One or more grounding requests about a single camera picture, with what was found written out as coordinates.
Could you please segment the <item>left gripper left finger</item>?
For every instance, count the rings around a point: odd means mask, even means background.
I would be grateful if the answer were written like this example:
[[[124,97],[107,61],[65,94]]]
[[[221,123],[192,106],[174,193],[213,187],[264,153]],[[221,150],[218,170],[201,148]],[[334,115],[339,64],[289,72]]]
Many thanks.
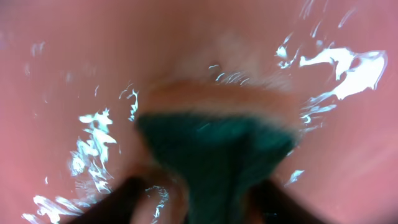
[[[142,178],[130,177],[114,192],[96,203],[84,214],[67,224],[128,224],[134,214],[146,183]]]

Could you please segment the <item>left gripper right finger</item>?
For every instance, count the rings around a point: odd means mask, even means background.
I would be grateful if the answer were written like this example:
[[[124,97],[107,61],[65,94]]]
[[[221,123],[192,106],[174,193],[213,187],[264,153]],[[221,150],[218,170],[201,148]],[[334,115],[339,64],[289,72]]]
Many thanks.
[[[253,186],[248,193],[248,223],[325,224],[299,205],[271,180]]]

